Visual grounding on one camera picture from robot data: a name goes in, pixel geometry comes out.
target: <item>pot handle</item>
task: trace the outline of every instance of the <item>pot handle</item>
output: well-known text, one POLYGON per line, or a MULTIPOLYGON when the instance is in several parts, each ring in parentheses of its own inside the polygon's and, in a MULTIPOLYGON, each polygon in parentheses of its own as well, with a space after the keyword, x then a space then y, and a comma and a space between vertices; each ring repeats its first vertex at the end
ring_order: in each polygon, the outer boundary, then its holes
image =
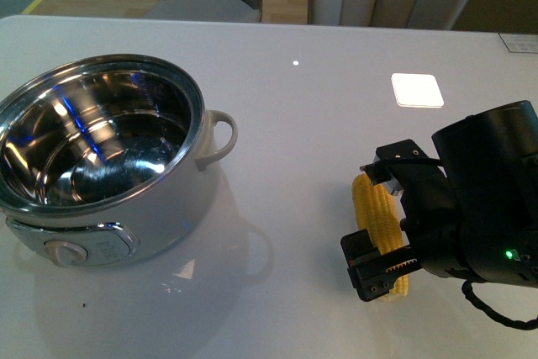
POLYGON ((196 165, 198 166, 199 171, 204 171, 207 166, 209 166, 211 163, 215 163, 216 161, 219 161, 223 157, 227 156, 228 153, 232 151, 232 149, 235 146, 235 142, 237 142, 237 124, 235 123, 235 120, 228 115, 227 113, 223 113, 222 111, 217 110, 210 110, 207 111, 208 117, 210 119, 210 124, 212 126, 215 126, 218 122, 225 122, 228 124, 232 129, 232 135, 229 138, 229 141, 226 145, 218 149, 217 151, 212 151, 208 154, 202 154, 201 156, 194 159, 196 161, 196 165))

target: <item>yellow corn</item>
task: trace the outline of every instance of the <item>yellow corn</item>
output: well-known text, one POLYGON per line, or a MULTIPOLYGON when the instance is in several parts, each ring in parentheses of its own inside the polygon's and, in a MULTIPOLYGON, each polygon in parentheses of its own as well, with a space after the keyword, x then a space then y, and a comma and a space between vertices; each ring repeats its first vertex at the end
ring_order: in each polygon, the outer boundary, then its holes
MULTIPOLYGON (((360 230, 368 230, 372 243, 379 251, 387 254, 404 246, 394 198, 385 187, 382 184, 372 186, 370 178, 361 174, 353 180, 351 192, 357 226, 360 230)), ((390 294, 382 298, 388 301, 404 298, 408 288, 409 280, 404 275, 396 281, 390 294)))

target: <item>pot rim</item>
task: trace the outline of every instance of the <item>pot rim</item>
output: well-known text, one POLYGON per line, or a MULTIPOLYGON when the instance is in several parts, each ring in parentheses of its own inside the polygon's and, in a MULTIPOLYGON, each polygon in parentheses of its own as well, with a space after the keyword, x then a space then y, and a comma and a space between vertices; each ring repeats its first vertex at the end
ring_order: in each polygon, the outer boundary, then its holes
POLYGON ((0 102, 0 158, 3 155, 6 134, 15 124, 20 111, 38 99, 41 94, 54 85, 67 81, 76 75, 86 76, 112 70, 139 71, 157 76, 168 81, 175 88, 182 88, 191 110, 191 122, 187 136, 179 151, 166 164, 163 173, 132 187, 124 193, 96 202, 81 205, 59 206, 37 203, 16 193, 4 180, 0 172, 0 207, 24 217, 44 216, 46 218, 69 218, 92 214, 117 206, 153 188, 158 182, 169 177, 171 173, 187 159, 198 142, 206 120, 206 111, 202 93, 194 79, 181 67, 160 58, 138 54, 98 55, 66 63, 53 68, 26 82, 0 102))

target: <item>electric hot pot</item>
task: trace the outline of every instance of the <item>electric hot pot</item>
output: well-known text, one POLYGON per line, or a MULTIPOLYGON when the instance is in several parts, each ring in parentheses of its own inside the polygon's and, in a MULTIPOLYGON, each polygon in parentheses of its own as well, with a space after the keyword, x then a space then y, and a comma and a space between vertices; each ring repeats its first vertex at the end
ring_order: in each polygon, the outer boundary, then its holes
POLYGON ((207 213, 234 120, 179 67, 103 55, 57 67, 0 103, 0 207, 30 249, 66 267, 136 261, 207 213), (213 127, 231 127, 216 148, 213 127))

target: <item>table surface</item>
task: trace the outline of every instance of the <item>table surface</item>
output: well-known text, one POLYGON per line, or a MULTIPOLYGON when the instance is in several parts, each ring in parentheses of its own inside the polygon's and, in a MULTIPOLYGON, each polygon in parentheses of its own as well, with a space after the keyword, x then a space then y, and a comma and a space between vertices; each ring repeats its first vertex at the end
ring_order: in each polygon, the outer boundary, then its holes
MULTIPOLYGON (((431 135, 468 114, 538 106, 537 54, 485 33, 17 16, 0 20, 0 98, 111 53, 185 69, 235 117, 237 146, 203 222, 149 260, 60 269, 0 228, 0 357, 535 357, 535 333, 489 320, 460 280, 422 270, 406 299, 363 303, 340 238, 376 147, 411 138, 435 156, 431 135), (444 107, 399 107, 395 72, 434 75, 444 107)), ((534 289, 477 290, 508 316, 538 313, 534 289)))

